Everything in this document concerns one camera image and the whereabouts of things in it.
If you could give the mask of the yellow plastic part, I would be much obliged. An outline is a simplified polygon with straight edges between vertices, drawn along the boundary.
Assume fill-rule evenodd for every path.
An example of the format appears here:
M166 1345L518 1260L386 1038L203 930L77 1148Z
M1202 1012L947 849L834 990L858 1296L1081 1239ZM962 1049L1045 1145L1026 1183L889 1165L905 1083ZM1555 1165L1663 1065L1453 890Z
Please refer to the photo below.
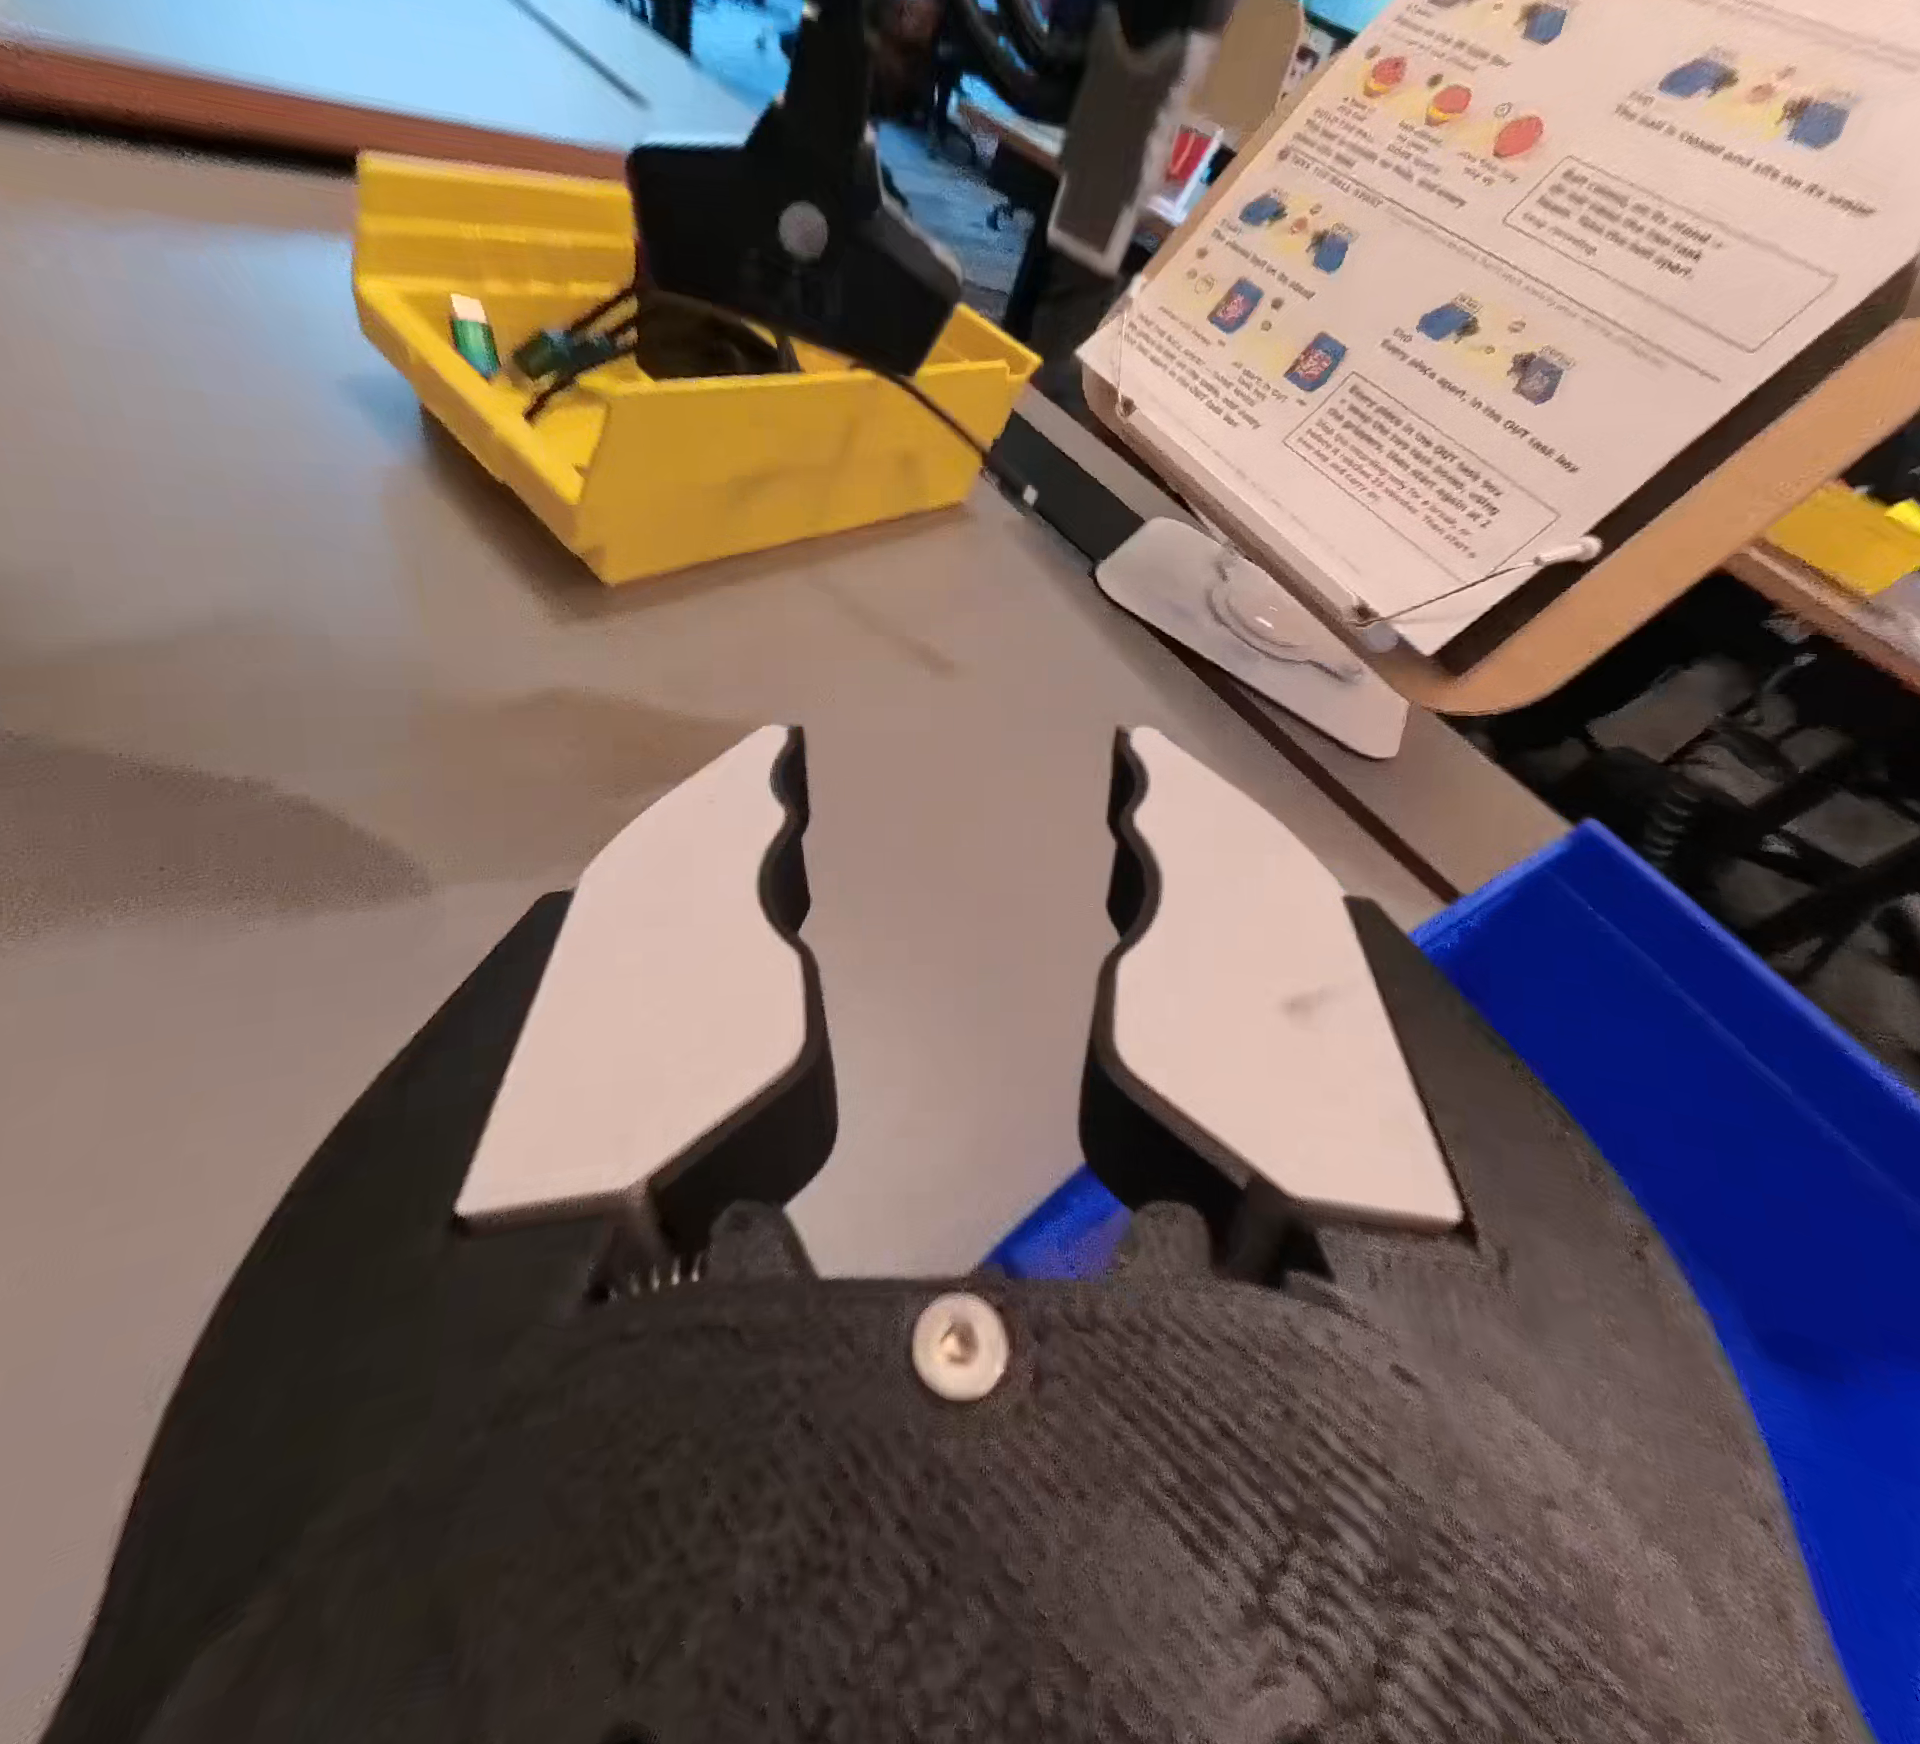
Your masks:
M1779 512L1761 544L1836 583L1849 599L1882 599L1920 568L1920 502L1882 503L1856 488L1821 488Z

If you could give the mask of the grey desk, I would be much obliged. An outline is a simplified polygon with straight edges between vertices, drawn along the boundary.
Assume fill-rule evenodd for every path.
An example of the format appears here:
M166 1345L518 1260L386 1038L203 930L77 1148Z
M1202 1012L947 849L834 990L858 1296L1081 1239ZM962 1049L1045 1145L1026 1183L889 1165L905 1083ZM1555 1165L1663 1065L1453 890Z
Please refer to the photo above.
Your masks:
M1076 1161L1114 728L1402 926L1563 832L1416 716L1287 750L991 483L603 588L356 329L344 177L4 132L0 1703L39 1738L166 1391L307 1157L545 890L807 728L834 1277L957 1274Z

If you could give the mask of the black tape roll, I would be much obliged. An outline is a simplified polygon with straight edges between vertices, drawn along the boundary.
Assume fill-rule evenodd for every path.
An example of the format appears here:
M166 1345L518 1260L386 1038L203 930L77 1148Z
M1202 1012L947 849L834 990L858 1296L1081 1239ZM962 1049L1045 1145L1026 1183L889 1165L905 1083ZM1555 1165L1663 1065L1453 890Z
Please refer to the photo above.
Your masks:
M655 384L794 373L789 336L684 297L646 291L632 305L632 367Z

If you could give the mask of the yellow plastic bin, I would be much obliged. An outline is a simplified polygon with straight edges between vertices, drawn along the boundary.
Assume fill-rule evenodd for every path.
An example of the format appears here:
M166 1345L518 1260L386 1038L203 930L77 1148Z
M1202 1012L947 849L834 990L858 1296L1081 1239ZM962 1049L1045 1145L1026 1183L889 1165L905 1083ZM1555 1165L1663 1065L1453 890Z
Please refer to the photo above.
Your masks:
M538 428L511 354L632 278L621 182L356 159L351 297L422 411L603 583L758 557L951 510L1040 355L957 305L917 369L925 407L794 342L794 373L646 380L632 355L589 373ZM501 380L447 342L447 291L482 297Z

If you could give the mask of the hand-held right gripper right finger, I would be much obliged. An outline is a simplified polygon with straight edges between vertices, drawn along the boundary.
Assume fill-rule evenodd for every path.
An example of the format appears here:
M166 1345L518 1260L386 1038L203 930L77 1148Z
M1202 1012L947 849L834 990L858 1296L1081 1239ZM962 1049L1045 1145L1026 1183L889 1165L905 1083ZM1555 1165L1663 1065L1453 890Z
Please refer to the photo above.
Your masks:
M1114 950L1076 1119L1091 1174L1216 1228L1267 1187L1308 1222L1468 1233L1354 903L1312 849L1153 728L1114 733L1107 823Z

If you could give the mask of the cardboard divider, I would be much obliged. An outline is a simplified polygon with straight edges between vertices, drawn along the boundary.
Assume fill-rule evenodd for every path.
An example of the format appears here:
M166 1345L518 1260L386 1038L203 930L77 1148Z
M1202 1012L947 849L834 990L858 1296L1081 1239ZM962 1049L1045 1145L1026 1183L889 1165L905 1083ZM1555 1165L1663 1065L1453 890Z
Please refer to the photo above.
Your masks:
M1298 0L1235 0L1191 95L1191 122L1232 149L1250 143L1287 98L1305 26Z

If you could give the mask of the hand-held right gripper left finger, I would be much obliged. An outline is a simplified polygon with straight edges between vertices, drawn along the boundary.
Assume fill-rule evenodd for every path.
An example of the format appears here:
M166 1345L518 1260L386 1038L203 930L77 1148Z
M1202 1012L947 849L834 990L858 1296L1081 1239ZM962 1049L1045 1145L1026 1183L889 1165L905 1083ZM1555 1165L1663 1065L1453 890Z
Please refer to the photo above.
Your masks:
M593 856L453 1198L468 1228L710 1234L811 1187L836 1088L807 829L807 733L758 728Z

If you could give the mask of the grey and black device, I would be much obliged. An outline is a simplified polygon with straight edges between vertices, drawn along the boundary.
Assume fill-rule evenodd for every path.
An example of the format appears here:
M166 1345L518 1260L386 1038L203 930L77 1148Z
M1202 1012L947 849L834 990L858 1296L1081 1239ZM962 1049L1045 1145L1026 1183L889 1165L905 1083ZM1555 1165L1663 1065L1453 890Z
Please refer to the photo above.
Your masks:
M1099 0L1073 89L1045 246L1114 278L1162 188L1235 0Z

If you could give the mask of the printed instruction sheet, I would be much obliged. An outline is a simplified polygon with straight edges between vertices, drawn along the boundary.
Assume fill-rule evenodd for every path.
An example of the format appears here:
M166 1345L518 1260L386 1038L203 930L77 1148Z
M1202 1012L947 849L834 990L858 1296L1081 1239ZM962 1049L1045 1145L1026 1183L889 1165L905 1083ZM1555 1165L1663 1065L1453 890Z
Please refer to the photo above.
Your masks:
M1446 653L1914 265L1920 0L1390 0L1081 347Z

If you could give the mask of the blue plastic bin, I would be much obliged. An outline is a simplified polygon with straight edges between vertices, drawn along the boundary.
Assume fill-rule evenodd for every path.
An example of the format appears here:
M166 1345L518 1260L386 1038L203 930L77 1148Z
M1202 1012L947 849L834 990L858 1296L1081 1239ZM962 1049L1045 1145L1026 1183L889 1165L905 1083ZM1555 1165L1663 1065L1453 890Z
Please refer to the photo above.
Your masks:
M1088 1058L1128 1205L1026 1296L1088 1507L1065 1738L1914 1738L1914 1103L1576 829L1407 941L1349 903L1468 1205L1232 1187Z

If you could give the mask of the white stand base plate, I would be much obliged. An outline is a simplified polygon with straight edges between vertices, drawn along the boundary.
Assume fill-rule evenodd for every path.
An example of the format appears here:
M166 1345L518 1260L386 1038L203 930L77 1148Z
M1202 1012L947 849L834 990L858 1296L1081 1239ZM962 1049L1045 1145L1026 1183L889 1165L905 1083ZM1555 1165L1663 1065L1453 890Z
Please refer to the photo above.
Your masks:
M1407 699L1305 602L1202 526L1148 519L1091 577L1140 624L1354 761L1402 756Z

